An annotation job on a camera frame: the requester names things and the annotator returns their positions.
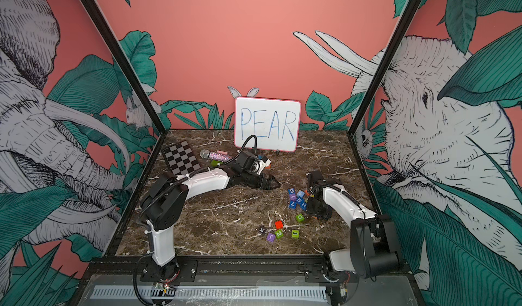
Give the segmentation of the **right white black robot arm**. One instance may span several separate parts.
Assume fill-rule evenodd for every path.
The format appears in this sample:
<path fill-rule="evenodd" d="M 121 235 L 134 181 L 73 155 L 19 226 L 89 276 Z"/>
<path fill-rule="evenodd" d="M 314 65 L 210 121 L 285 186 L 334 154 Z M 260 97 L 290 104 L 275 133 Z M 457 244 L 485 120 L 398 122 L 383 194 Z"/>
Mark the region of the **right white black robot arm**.
<path fill-rule="evenodd" d="M 319 170 L 307 174 L 307 192 L 308 214 L 328 220 L 336 212 L 350 228 L 349 248 L 328 255 L 335 272 L 373 278 L 403 268 L 396 226 L 388 215 L 368 209 L 339 180 L 327 180 Z"/>

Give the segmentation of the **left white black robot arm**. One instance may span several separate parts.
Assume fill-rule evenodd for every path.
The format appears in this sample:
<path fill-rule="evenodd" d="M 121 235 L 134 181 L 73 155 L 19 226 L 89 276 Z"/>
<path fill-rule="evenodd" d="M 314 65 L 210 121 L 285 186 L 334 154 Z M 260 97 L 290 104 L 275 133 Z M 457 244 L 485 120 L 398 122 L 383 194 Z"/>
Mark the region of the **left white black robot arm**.
<path fill-rule="evenodd" d="M 206 169 L 200 168 L 186 175 L 164 173 L 151 186 L 141 204 L 139 223 L 150 238 L 150 255 L 160 267 L 176 257 L 173 227 L 187 200 L 215 190 L 244 186 L 256 190 L 275 190 L 279 181 L 265 168 L 271 161 L 257 155 L 258 137 L 250 135 L 231 160 Z"/>

